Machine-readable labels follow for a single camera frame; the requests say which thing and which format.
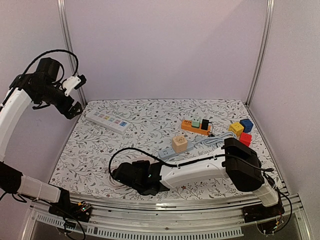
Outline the white multi-switch power strip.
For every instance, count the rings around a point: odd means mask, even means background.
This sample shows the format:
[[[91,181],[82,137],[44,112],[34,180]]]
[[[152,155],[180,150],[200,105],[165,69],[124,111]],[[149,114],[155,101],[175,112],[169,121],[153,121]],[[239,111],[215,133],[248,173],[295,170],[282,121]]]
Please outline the white multi-switch power strip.
[[[98,110],[89,111],[85,115],[85,119],[121,135],[124,135],[132,126],[132,124],[126,120],[122,120]]]

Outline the beige cube socket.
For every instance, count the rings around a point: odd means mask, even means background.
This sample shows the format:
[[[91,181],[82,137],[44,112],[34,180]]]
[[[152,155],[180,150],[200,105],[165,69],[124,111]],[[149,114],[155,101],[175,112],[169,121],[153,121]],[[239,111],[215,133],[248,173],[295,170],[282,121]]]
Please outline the beige cube socket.
[[[188,141],[183,135],[177,135],[172,138],[171,146],[175,153],[181,153],[187,150]]]

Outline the orange power strip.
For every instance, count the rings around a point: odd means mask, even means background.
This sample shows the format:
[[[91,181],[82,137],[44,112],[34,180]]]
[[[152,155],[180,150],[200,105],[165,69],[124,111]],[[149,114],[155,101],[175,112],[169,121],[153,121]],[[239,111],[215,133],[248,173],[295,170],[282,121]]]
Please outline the orange power strip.
[[[209,136],[211,134],[210,122],[207,119],[198,120],[183,120],[181,128],[186,131],[190,131],[196,134]]]

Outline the mint green adapter plug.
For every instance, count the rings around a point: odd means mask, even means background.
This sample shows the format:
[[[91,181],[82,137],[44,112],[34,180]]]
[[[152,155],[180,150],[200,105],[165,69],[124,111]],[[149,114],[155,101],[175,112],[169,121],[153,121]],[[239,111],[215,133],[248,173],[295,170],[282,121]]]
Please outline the mint green adapter plug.
[[[200,124],[201,124],[201,118],[200,117],[194,117],[191,121],[191,126],[193,128],[200,128]]]

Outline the black charger plug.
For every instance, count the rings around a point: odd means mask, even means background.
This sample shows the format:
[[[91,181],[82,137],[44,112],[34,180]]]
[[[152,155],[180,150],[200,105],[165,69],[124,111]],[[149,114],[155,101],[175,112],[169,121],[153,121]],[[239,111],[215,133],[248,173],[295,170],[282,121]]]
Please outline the black charger plug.
[[[209,128],[209,120],[208,119],[203,119],[201,122],[201,129],[207,131]]]

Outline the yellow cube socket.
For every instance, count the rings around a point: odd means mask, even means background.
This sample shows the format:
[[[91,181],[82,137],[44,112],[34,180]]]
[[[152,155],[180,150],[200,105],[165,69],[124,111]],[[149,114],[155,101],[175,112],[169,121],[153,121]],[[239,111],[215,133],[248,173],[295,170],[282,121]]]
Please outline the yellow cube socket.
[[[239,122],[234,122],[228,127],[228,131],[233,132],[237,137],[239,137],[243,133],[244,129],[244,126]]]

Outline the red cube socket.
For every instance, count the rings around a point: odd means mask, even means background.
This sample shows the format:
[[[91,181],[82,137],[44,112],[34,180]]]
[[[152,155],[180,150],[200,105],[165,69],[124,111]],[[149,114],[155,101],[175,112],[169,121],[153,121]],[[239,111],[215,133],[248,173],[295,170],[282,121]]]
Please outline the red cube socket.
[[[246,145],[247,147],[249,147],[252,142],[252,135],[245,133],[245,132],[242,132],[239,137],[239,141],[241,143],[243,143],[244,145]]]

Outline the blue-grey power strip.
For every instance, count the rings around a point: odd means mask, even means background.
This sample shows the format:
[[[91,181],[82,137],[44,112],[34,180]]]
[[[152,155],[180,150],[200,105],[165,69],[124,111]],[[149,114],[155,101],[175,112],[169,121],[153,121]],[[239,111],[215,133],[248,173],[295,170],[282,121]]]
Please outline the blue-grey power strip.
[[[162,150],[160,150],[158,152],[158,158],[161,159],[161,160],[168,160],[168,159],[171,159],[171,158],[174,158],[182,153],[185,153],[185,152],[188,152],[188,151],[191,151],[193,148],[194,148],[194,144],[192,142],[188,142],[187,143],[187,148],[186,150],[183,150],[181,152],[175,152],[175,150],[172,148],[172,147],[167,147],[167,148],[164,148]]]

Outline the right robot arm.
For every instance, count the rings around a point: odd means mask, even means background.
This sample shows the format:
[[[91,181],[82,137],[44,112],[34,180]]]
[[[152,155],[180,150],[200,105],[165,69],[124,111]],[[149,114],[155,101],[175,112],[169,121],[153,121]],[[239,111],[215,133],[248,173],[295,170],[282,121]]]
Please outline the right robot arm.
[[[258,154],[236,138],[226,138],[222,147],[208,155],[176,164],[165,162],[141,149],[137,149],[137,152],[156,162],[123,162],[114,170],[109,168],[108,174],[140,195],[155,196],[192,181],[230,179],[238,191],[253,193],[261,201],[258,213],[262,218],[269,218],[277,210],[283,209],[283,194],[269,176],[274,169],[263,168]]]

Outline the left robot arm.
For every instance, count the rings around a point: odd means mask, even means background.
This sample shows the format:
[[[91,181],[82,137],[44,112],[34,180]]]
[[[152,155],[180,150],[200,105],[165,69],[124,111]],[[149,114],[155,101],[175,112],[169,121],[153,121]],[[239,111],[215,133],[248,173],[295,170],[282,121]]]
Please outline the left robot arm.
[[[30,104],[34,104],[34,110],[54,106],[68,120],[83,112],[81,103],[70,94],[86,83],[86,77],[78,75],[75,70],[70,77],[58,79],[58,73],[64,67],[59,61],[47,57],[51,53],[66,53],[77,59],[73,52],[65,49],[41,53],[14,79],[0,104],[0,188],[6,194],[48,202],[63,217],[70,217],[75,210],[68,190],[27,176],[3,162],[13,131]]]

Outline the floral table mat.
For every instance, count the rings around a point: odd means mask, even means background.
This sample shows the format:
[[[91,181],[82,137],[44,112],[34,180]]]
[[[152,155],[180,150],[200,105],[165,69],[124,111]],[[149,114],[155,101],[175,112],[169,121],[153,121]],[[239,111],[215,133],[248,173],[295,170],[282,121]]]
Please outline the floral table mat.
[[[84,113],[97,110],[131,124],[125,134],[118,134],[82,115],[75,125],[49,182],[74,194],[153,202],[206,200],[241,195],[231,180],[216,178],[183,183],[178,187],[142,196],[135,190],[113,181],[108,172],[120,163],[144,160],[146,153],[157,155],[171,145],[174,136],[182,135],[198,142],[195,133],[181,128],[183,120],[207,119],[213,134],[225,133],[230,124],[250,118],[239,100],[208,99],[131,99],[93,100]]]

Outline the blue cube socket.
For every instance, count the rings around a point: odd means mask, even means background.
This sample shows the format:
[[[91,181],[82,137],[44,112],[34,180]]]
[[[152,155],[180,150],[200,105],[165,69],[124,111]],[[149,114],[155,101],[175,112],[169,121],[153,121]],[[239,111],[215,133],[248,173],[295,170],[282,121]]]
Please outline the blue cube socket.
[[[239,121],[239,123],[243,126],[243,132],[244,133],[250,133],[254,124],[249,118],[245,118]]]

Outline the aluminium front rail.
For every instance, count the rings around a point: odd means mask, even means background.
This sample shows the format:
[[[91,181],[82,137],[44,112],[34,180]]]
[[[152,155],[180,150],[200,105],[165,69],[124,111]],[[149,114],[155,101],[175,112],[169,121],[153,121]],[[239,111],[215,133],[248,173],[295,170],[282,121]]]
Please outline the aluminium front rail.
[[[263,234],[271,219],[245,221],[243,208],[259,201],[251,194],[203,200],[162,202],[71,194],[73,202],[92,204],[88,222],[70,228],[70,236],[110,240],[313,240],[298,194],[282,197],[280,231]]]

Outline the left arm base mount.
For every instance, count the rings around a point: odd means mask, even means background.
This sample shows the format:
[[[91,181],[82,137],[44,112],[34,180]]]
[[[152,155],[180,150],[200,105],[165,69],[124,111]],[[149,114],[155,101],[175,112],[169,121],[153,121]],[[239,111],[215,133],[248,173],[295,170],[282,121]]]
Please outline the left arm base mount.
[[[48,212],[52,215],[88,223],[92,214],[92,205],[85,201],[72,203],[68,198],[62,198],[57,203],[52,203]]]

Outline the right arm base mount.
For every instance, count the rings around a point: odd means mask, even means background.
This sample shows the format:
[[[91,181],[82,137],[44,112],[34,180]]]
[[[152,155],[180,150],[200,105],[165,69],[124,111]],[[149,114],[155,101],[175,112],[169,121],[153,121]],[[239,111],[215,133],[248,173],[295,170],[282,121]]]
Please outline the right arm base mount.
[[[245,206],[241,210],[245,223],[265,220],[268,218],[283,215],[285,213],[285,209],[281,200],[279,200],[279,202],[273,206],[265,207],[262,203],[260,203]]]

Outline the left aluminium post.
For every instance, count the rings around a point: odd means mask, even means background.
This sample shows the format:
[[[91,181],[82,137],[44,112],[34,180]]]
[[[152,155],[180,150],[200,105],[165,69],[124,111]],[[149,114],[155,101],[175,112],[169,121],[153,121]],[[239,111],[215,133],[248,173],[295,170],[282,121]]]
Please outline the left aluminium post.
[[[59,20],[60,20],[60,25],[61,25],[65,48],[70,52],[74,52],[73,46],[72,46],[71,33],[70,33],[70,29],[69,29],[69,24],[68,24],[65,1],[64,0],[57,0],[57,8],[58,8]],[[83,107],[85,107],[87,105],[87,100],[86,100],[83,88],[80,87],[77,90],[77,93],[78,93],[78,96],[80,99],[80,103],[82,104]]]

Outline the aluminium post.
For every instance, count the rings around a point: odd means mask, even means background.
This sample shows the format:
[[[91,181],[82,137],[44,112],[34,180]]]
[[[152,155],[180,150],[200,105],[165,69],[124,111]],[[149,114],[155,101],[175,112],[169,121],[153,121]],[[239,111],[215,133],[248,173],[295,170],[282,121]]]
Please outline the aluminium post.
[[[269,35],[271,31],[271,26],[272,26],[274,7],[275,7],[275,0],[268,0],[266,2],[266,12],[265,12],[265,19],[264,19],[260,48],[259,48],[258,57],[255,64],[251,84],[250,84],[249,91],[245,101],[245,105],[248,108],[251,106],[251,103],[253,102],[253,98],[258,85],[260,73],[262,70],[263,61],[265,58],[265,53],[267,50]]]
[[[65,1],[64,0],[57,0],[57,8],[58,8],[59,20],[60,20],[60,25],[61,25],[65,48],[70,52],[74,52],[73,46],[72,46],[71,33],[70,33],[70,29],[69,29],[69,24],[68,24]],[[77,90],[77,93],[78,93],[78,96],[80,99],[80,103],[82,104],[83,107],[85,107],[87,105],[87,100],[86,100],[83,88],[80,87]]]

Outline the right aluminium post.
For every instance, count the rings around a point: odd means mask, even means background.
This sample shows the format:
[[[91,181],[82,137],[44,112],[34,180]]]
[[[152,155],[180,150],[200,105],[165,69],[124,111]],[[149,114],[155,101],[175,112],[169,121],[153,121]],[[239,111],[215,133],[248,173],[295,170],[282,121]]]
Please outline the right aluminium post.
[[[272,26],[274,7],[275,7],[275,0],[268,0],[266,2],[266,12],[265,12],[265,19],[264,19],[260,48],[259,48],[258,57],[255,64],[251,84],[250,84],[249,91],[245,101],[245,105],[248,108],[251,106],[251,103],[253,102],[253,98],[258,85],[260,73],[262,70],[263,61],[265,58],[265,53],[267,50],[269,35],[271,31],[271,26]]]

